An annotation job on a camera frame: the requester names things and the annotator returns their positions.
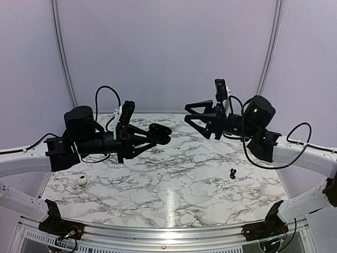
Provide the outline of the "black earbud charging case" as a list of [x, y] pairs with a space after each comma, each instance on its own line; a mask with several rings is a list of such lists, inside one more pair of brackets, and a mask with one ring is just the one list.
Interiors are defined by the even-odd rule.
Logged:
[[152, 123], [148, 127], [148, 132], [151, 134], [151, 138], [155, 139], [160, 145], [166, 145], [171, 141], [172, 130], [164, 125]]

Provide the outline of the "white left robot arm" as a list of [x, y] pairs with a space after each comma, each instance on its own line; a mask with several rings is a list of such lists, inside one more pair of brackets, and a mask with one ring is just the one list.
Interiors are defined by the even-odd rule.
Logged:
[[[1, 151], [1, 177], [67, 170], [90, 154], [116, 153], [118, 162], [122, 163], [165, 141], [152, 130], [144, 131], [132, 125], [122, 127], [117, 134], [115, 137], [103, 130], [79, 134], [66, 131], [62, 137], [43, 137], [28, 148]], [[66, 222], [55, 202], [34, 198], [6, 183], [1, 183], [1, 207], [38, 221], [56, 235], [66, 231]]]

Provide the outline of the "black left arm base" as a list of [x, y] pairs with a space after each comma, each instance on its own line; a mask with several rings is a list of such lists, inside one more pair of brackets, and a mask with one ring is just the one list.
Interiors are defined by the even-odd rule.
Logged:
[[80, 240], [83, 234], [84, 224], [78, 221], [63, 219], [56, 202], [45, 200], [48, 211], [47, 218], [39, 223], [38, 229], [42, 232], [65, 237], [68, 233], [75, 231], [72, 238]]

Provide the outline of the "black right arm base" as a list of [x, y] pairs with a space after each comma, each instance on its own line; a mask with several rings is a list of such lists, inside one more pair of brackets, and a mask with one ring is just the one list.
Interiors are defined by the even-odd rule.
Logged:
[[242, 227], [241, 234], [246, 241], [274, 237], [289, 231], [286, 223], [278, 216], [279, 207], [283, 202], [281, 200], [275, 203], [263, 221], [245, 224]]

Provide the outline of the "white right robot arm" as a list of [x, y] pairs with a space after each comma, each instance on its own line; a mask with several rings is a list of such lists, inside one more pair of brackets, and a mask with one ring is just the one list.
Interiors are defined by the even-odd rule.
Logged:
[[287, 223], [299, 216], [317, 212], [326, 207], [336, 207], [336, 151], [311, 146], [308, 141], [295, 142], [280, 133], [266, 129], [275, 115], [275, 108], [264, 97], [256, 95], [241, 105], [241, 114], [231, 113], [222, 102], [213, 105], [211, 100], [185, 106], [189, 112], [185, 122], [209, 139], [211, 134], [220, 139], [230, 134], [242, 140], [244, 154], [273, 163], [271, 170], [290, 166], [301, 167], [326, 176], [317, 187], [287, 201], [275, 204], [261, 224], [261, 232], [272, 236]]

